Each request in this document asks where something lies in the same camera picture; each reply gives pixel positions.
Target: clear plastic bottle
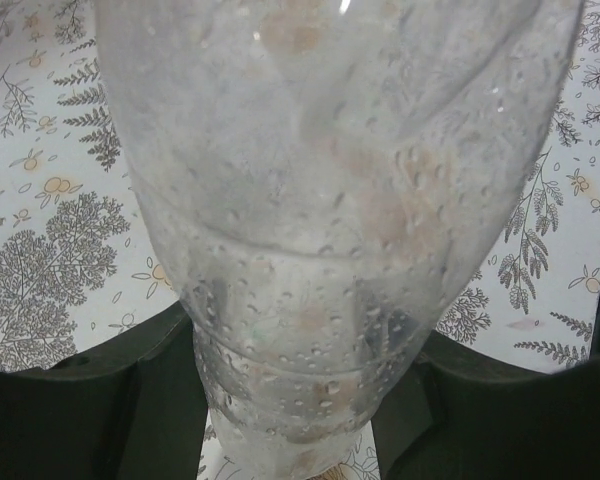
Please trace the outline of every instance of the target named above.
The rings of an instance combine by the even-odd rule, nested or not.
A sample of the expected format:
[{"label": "clear plastic bottle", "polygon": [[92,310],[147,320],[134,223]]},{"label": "clear plastic bottle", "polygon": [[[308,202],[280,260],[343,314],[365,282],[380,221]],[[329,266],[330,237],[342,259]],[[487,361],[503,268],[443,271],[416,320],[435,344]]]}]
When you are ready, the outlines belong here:
[{"label": "clear plastic bottle", "polygon": [[581,0],[98,0],[116,129],[261,479],[352,446],[498,237]]}]

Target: black object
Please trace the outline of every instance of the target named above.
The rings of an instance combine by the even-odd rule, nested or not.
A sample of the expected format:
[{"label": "black object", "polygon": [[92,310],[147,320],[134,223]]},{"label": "black object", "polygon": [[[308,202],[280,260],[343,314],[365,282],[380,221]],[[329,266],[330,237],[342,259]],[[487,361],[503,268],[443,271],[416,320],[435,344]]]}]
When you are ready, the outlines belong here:
[{"label": "black object", "polygon": [[[0,373],[0,480],[196,478],[207,404],[179,305],[48,371]],[[600,479],[600,357],[546,376],[433,333],[372,420],[396,479]]]}]

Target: tablecloth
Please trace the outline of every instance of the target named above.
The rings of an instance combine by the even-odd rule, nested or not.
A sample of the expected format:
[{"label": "tablecloth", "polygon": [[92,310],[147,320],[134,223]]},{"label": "tablecloth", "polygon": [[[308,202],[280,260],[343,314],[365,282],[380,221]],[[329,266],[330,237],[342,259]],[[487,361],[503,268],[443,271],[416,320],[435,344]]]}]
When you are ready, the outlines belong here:
[{"label": "tablecloth", "polygon": [[[588,357],[600,292],[600,0],[577,47],[525,191],[438,325],[541,372]],[[107,108],[92,4],[0,0],[0,369],[50,367],[175,300]],[[239,480],[210,425],[205,438],[200,478]],[[373,448],[367,429],[324,477],[378,479]]]}]

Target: table surface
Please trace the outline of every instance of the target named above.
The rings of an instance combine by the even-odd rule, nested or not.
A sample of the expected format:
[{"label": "table surface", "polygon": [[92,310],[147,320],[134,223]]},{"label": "table surface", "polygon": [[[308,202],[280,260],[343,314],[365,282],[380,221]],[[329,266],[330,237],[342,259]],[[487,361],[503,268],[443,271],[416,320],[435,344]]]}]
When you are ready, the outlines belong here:
[{"label": "table surface", "polygon": [[[0,1],[0,369],[49,367],[176,300],[127,177],[91,3]],[[600,0],[591,0],[525,194],[438,329],[551,372],[588,357],[599,291]],[[214,437],[209,427],[200,476],[243,478]],[[370,429],[346,463],[325,478],[379,478]]]}]

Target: floral tablecloth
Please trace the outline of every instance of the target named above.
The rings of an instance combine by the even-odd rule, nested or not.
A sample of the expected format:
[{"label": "floral tablecloth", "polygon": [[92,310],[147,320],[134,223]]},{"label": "floral tablecloth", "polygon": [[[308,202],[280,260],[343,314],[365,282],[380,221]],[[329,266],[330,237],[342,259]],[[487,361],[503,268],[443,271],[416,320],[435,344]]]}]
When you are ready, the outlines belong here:
[{"label": "floral tablecloth", "polygon": [[[438,329],[550,372],[587,358],[599,291],[600,0],[590,0],[527,188]],[[92,5],[0,0],[0,369],[49,367],[175,300],[109,116]],[[201,478],[243,478],[210,426],[206,440]],[[379,478],[373,448],[367,429],[325,478]]]}]

